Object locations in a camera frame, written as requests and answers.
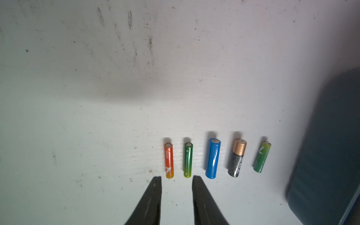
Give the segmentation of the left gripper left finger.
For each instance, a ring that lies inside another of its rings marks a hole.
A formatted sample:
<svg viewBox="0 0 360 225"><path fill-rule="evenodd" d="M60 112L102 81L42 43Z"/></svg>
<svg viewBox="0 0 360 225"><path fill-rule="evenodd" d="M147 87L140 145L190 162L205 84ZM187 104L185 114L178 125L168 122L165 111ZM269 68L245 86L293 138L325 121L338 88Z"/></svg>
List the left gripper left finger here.
<svg viewBox="0 0 360 225"><path fill-rule="evenodd" d="M161 215L162 182L155 176L149 183L126 225L159 225Z"/></svg>

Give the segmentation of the blue battery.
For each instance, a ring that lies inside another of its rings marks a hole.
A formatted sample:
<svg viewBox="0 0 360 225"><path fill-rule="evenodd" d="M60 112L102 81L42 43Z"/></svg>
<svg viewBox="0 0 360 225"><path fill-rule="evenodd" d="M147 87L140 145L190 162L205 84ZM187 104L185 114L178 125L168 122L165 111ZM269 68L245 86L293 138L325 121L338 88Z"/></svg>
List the blue battery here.
<svg viewBox="0 0 360 225"><path fill-rule="evenodd" d="M218 159L220 154L221 141L216 138L209 140L208 162L205 175L209 179L215 179L217 174Z"/></svg>

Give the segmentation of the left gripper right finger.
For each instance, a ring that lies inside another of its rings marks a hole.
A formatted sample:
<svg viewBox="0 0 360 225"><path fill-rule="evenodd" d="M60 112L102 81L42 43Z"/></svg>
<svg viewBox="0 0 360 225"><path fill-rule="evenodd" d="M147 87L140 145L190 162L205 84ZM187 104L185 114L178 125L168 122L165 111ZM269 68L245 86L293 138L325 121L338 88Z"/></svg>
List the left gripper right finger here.
<svg viewBox="0 0 360 225"><path fill-rule="evenodd" d="M228 225L200 176L192 181L195 225Z"/></svg>

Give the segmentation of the black gold battery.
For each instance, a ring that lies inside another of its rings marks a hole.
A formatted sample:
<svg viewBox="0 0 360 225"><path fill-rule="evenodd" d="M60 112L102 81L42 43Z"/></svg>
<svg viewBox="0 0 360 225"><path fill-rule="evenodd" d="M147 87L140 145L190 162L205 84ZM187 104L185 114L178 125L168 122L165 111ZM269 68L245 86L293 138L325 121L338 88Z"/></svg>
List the black gold battery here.
<svg viewBox="0 0 360 225"><path fill-rule="evenodd" d="M236 138L233 143L233 149L228 162L228 174L232 177L238 177L245 154L247 142L241 138Z"/></svg>

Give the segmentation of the teal plastic storage box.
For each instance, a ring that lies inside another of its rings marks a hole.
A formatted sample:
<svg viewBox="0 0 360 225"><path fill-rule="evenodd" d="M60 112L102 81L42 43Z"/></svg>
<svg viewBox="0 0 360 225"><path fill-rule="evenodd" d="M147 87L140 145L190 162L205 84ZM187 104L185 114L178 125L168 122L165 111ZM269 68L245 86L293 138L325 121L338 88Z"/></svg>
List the teal plastic storage box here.
<svg viewBox="0 0 360 225"><path fill-rule="evenodd" d="M320 92L287 191L304 225L342 225L360 195L360 70Z"/></svg>

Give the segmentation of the orange green slim battery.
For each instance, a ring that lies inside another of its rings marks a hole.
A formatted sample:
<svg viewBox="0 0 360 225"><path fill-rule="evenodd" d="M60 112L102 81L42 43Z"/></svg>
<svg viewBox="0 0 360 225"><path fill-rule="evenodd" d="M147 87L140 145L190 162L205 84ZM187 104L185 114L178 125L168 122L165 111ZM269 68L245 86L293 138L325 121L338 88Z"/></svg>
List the orange green slim battery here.
<svg viewBox="0 0 360 225"><path fill-rule="evenodd" d="M173 145L171 143L166 143L164 145L165 151L165 168L166 168L166 178L172 179L174 177L174 166L173 166Z"/></svg>

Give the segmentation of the green yellow slim battery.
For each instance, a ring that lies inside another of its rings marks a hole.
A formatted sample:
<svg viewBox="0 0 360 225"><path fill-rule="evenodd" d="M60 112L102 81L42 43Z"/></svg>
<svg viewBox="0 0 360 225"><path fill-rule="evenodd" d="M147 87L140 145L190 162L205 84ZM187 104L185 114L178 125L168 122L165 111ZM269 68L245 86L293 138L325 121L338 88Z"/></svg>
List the green yellow slim battery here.
<svg viewBox="0 0 360 225"><path fill-rule="evenodd" d="M193 144L190 142L184 145L184 177L190 178L192 173Z"/></svg>

